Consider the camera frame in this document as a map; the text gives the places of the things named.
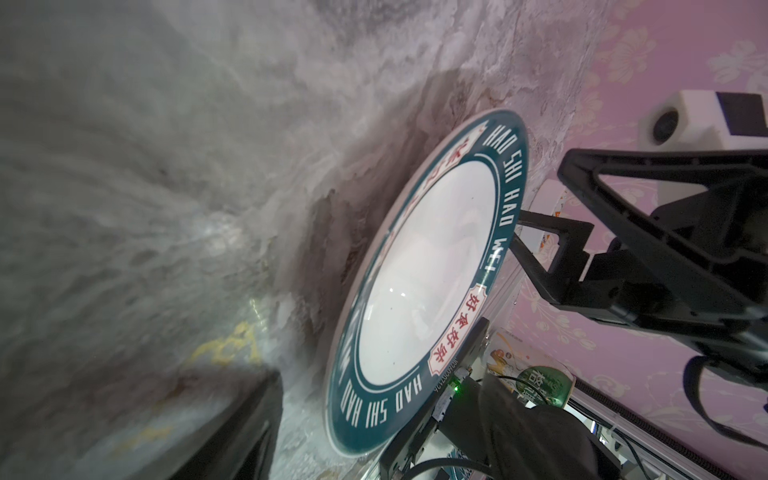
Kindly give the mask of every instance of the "pink wallpaper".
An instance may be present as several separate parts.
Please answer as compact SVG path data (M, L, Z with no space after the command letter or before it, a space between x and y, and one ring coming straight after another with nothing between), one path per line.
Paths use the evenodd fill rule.
M766 0L618 0L585 78L568 148L633 150L637 119L681 89L754 91L768 98L767 22ZM657 206L652 181L609 183L645 212ZM576 198L569 196L563 216L595 223L587 248L606 250L613 234ZM555 248L548 243L540 257L546 260ZM693 350L666 336L560 312L527 280L509 329L734 476L768 478L768 452L721 437L690 407L682 370ZM702 400L718 422L768 442L765 392L705 373Z

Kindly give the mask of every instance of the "marble surface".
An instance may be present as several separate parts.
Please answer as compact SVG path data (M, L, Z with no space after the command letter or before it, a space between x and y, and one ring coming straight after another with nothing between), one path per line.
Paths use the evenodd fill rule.
M259 379L338 478L330 334L419 162L486 108L557 161L611 0L0 6L0 477L127 478Z

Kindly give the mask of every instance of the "white plate center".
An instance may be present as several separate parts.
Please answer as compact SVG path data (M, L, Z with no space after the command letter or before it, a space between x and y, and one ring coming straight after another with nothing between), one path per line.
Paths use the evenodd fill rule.
M394 382L432 348L482 261L496 201L479 161L445 174L411 212L373 284L360 330L360 368Z

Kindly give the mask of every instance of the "wire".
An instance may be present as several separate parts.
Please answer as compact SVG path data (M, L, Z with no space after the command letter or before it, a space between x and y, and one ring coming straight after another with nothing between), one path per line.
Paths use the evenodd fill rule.
M509 375L494 375L494 377L496 377L497 379L515 380L516 382L520 382L520 383L522 383L523 385L527 385L527 386L531 387L531 388L532 388L532 389L533 389L533 390L536 392L536 395L540 396L540 397L541 397L541 399L542 399L542 400L544 400L544 403L545 403L545 404L547 404L547 405L549 405L549 402L547 402L547 397L546 397L546 396L544 395L544 393L542 393L542 392L541 392L541 390L540 390L540 389L539 389L539 388L538 388L536 385L534 385L533 383L530 383L530 382L528 382L528 381L526 381L526 380L523 380L523 379L519 379L519 378L518 378L518 377L516 377L516 376L509 376Z
M634 461L637 462L637 466L640 467L640 470L643 472L643 475L645 475L645 478L648 480L653 480L649 475L648 472L645 471L645 467L643 466L643 462L640 461L640 457L637 456L637 452L634 451L634 447L632 446L632 442L629 441L627 437L624 436L623 433L619 432L618 430L614 430L614 433L616 435L619 435L622 440L624 440L624 443L627 444L627 447L629 447L630 452L632 452L632 455L634 455Z
M442 468L442 467L456 467L456 468L467 468L469 470L475 470L476 472L480 472L482 474L485 474L485 476L488 477L488 480L493 480L493 477L491 477L491 467L484 465L480 462L473 462L472 460L467 460L466 458L434 458L433 460L427 460L426 462L421 462L419 464L414 465L411 467L410 470L405 472L402 475L401 480L413 480L417 476L421 475L422 473L432 470L433 468Z

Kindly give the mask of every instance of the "plate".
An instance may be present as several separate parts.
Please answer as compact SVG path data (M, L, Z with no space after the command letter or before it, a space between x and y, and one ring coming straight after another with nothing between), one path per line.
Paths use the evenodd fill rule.
M479 318L515 234L528 169L522 119L456 128L390 209L347 297L326 371L326 433L345 456L387 443Z

